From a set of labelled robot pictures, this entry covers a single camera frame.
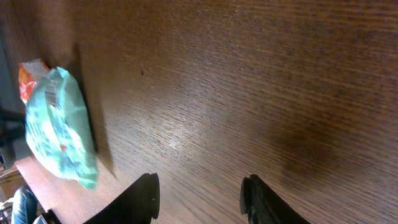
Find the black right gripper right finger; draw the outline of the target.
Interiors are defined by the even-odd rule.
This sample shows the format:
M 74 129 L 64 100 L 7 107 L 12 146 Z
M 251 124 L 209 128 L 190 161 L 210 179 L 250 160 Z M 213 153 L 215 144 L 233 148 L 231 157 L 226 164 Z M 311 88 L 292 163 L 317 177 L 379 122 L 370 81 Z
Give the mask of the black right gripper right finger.
M 256 174 L 243 179 L 239 208 L 250 224 L 309 224 Z

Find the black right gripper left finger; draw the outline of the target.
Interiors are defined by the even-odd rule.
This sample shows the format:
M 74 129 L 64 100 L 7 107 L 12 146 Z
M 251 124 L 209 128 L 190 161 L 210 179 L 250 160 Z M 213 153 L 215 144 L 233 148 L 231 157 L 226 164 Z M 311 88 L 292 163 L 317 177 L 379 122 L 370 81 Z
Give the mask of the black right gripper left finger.
M 86 224 L 150 224 L 158 218 L 159 210 L 159 176 L 145 173 Z

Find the teal tissue packet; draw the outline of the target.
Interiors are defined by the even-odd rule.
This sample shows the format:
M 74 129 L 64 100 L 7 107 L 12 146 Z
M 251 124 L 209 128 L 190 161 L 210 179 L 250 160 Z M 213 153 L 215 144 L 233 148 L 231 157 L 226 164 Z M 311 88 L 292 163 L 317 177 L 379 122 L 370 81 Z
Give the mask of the teal tissue packet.
M 49 71 L 25 105 L 25 139 L 35 158 L 53 175 L 87 189 L 97 185 L 94 140 L 85 101 L 64 68 Z

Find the small orange white packet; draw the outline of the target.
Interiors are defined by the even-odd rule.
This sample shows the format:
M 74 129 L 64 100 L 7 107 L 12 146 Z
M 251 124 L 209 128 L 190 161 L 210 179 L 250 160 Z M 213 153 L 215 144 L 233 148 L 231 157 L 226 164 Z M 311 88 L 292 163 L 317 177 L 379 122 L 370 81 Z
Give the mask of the small orange white packet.
M 41 59 L 19 64 L 20 99 L 26 104 L 32 96 L 36 84 L 49 73 L 50 69 Z

